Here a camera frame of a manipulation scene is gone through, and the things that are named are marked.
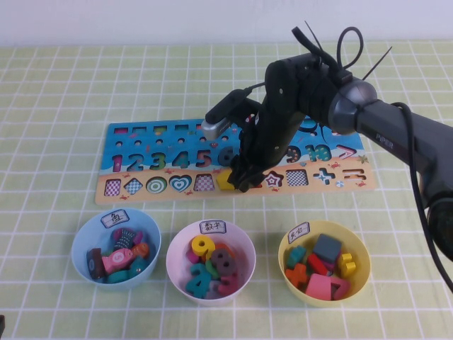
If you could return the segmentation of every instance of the table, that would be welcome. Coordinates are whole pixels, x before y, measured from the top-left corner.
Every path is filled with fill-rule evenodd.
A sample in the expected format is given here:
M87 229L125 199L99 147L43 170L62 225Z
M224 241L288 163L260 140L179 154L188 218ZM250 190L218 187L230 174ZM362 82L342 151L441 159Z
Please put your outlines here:
M453 123L453 42L366 42L351 69L387 102ZM324 48L334 53L335 42ZM357 45L348 42L343 60ZM408 167L363 138L375 191L129 204L163 232L151 278L126 293L95 289L74 270L72 239L90 217L107 124L202 118L233 88L262 81L297 44L84 46L0 49L0 311L5 339L339 338L451 339L452 294L428 253ZM251 98L262 99L263 89ZM171 237L202 218L231 220L251 236L256 271L230 305L207 309L166 277ZM329 219L354 230L372 277L354 302L320 310L288 291L277 264L283 234ZM445 261L453 274L453 265Z

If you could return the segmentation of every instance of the robotic arm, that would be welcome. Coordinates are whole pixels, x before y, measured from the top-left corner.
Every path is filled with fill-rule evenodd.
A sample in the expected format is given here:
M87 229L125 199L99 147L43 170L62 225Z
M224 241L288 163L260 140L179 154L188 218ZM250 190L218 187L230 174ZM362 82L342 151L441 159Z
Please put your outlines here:
M351 30L359 35L360 51L344 67L340 46L344 35ZM449 157L453 128L412 113L403 103L379 100L370 83L347 70L363 49L358 29L343 31L336 61L300 29L292 32L309 53L272 62L266 69L264 83L233 90L205 116L202 129L207 139L217 138L232 123L242 129L241 148L231 161L229 183L241 192L257 186L264 179L263 172L285 156L306 116L340 134L361 133L411 167L428 246L453 292L453 284L432 243L434 240L440 251L453 261L453 176L450 174L453 159ZM255 87L262 85L266 91L262 103L247 98ZM420 174L421 190L416 190L416 171ZM429 210L426 221L424 209Z

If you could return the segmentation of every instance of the number puzzle board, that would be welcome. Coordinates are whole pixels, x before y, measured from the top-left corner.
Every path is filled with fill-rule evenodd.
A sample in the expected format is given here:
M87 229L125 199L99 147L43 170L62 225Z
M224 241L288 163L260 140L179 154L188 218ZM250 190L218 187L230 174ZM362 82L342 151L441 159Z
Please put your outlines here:
M376 187L358 134L339 135L306 119L286 156L246 193L222 191L217 177L239 153L233 125L209 141L202 120L108 126L96 188L97 204L188 200L231 195L351 191Z

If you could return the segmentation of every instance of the heart shape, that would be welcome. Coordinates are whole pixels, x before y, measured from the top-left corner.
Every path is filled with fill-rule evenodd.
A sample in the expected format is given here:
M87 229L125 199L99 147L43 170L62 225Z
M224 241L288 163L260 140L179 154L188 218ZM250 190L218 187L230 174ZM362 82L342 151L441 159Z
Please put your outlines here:
M170 185L173 189L182 193L192 183L192 178L189 175L173 176L170 178Z

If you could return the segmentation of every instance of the bowl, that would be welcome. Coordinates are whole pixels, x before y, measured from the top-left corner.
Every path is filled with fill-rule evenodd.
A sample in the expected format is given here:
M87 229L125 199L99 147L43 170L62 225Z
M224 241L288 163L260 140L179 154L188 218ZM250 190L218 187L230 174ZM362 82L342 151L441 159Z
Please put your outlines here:
M356 265L353 273L346 278L350 283L350 287L347 293L339 300L321 300L307 295L303 292L304 289L296 288L285 275L286 263L291 250L297 246L304 247L306 254L303 263L305 264L306 258L312 253L320 234L328 235L340 241L341 253L351 254L352 261ZM323 220L301 223L286 233L278 249L278 263L289 290L299 300L314 307L338 307L342 303L350 301L362 291L371 273L369 253L360 238L354 232L338 223ZM333 277L338 277L337 270Z
M145 259L140 259L142 263L140 268L136 271L138 274L135 274L135 276L128 275L128 279L117 283L107 282L108 276L93 279L88 266L94 268L95 262L87 258L87 254L92 249L100 248L102 255L107 257L108 253L113 251L113 246L116 243L113 236L115 231L118 234L118 232L121 232L120 229L124 228L136 233L141 232L142 239L139 242L146 243L149 247L149 255ZM85 280L96 284L98 287L116 291L129 290L145 281L151 275L156 266L161 243L162 238L159 227L150 216L133 208L112 209L91 218L79 232L77 232L72 243L71 259L74 268L80 276ZM102 266L102 268L104 268L102 261L97 261L96 263L99 267Z
M198 298L185 290L186 284L194 278L187 253L192 249L192 240L199 235L208 236L215 244L227 245L237 263L238 289L229 295L220 295L215 285L210 282L210 289L205 298ZM231 302L250 281L256 266L256 251L250 237L238 226L223 220L201 220L183 228L171 241L166 255L166 268L172 284L189 300L208 307L225 305Z

